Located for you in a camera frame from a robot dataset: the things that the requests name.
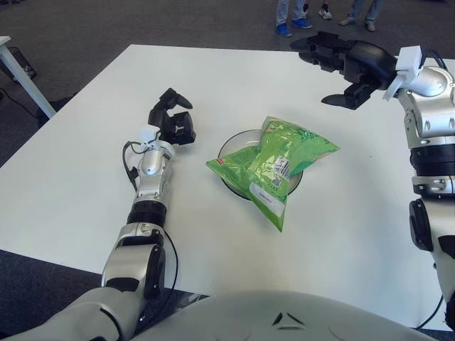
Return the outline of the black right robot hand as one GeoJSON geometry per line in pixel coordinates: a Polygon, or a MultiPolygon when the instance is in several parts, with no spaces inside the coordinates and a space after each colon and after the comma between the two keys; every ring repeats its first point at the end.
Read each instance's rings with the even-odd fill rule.
{"type": "Polygon", "coordinates": [[[326,72],[338,71],[350,83],[342,94],[330,94],[321,102],[356,110],[376,90],[386,90],[397,72],[397,58],[383,48],[362,40],[343,40],[335,33],[316,35],[290,44],[301,60],[326,72]]]}

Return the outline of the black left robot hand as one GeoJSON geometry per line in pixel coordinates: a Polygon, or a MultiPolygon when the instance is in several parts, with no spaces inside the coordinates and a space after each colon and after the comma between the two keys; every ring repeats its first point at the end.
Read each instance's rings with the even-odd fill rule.
{"type": "Polygon", "coordinates": [[[180,146],[195,142],[196,133],[193,121],[188,111],[170,116],[168,110],[180,106],[192,109],[193,105],[181,94],[168,88],[160,97],[157,104],[149,112],[148,125],[160,129],[160,139],[170,144],[180,146]]]}

